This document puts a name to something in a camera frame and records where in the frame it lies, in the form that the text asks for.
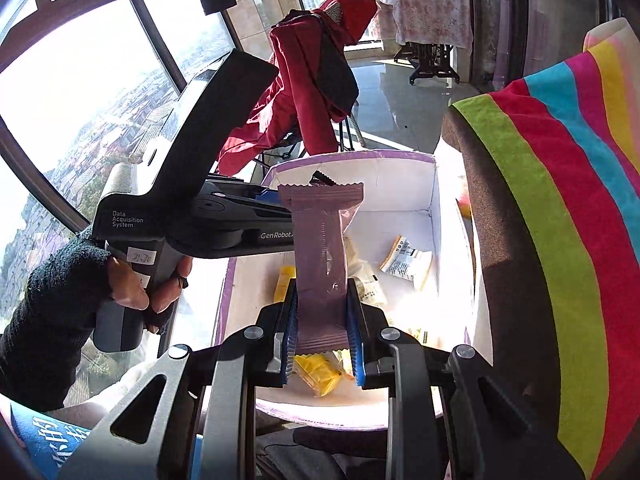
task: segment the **green stripe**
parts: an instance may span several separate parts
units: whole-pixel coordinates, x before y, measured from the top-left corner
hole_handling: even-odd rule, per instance
[[[602,444],[609,397],[607,341],[593,263],[551,175],[491,96],[454,106],[507,181],[538,252],[558,336],[558,438],[589,478]]]

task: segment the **yellow stripe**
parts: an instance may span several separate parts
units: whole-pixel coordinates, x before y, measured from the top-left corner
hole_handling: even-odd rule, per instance
[[[602,76],[602,92],[611,135],[636,171],[640,171],[640,158],[634,148],[628,110],[628,107],[635,103],[626,100],[625,76],[618,52],[609,41],[597,44],[589,52],[598,63]]]
[[[558,337],[558,438],[590,478],[602,445],[609,398],[607,341],[593,262],[551,175],[491,96],[454,106],[500,169],[535,244]]]

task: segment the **colorful striped blanket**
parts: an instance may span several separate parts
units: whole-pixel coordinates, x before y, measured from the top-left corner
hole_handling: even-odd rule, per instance
[[[640,454],[640,43],[620,18],[585,48],[454,106],[535,246],[557,340],[558,437],[589,479],[612,478],[601,474],[623,448]]]

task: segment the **red hood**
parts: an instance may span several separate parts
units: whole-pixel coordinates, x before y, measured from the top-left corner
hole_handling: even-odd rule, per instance
[[[333,2],[338,1],[342,10],[340,23],[334,23],[324,12]],[[360,41],[364,31],[369,27],[369,22],[378,12],[378,4],[375,0],[326,0],[319,9],[313,12],[320,14],[334,34],[340,37],[345,45],[354,45]]]

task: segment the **white label sticker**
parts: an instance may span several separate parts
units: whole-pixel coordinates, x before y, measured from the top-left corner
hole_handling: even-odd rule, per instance
[[[142,285],[142,288],[146,288],[146,286],[149,284],[149,280],[151,279],[151,276],[147,276],[146,274],[140,274],[139,272],[136,272],[136,276],[140,280],[140,285]]]
[[[153,265],[155,260],[155,251],[147,251],[145,249],[137,249],[135,247],[127,249],[127,261],[132,264]]]

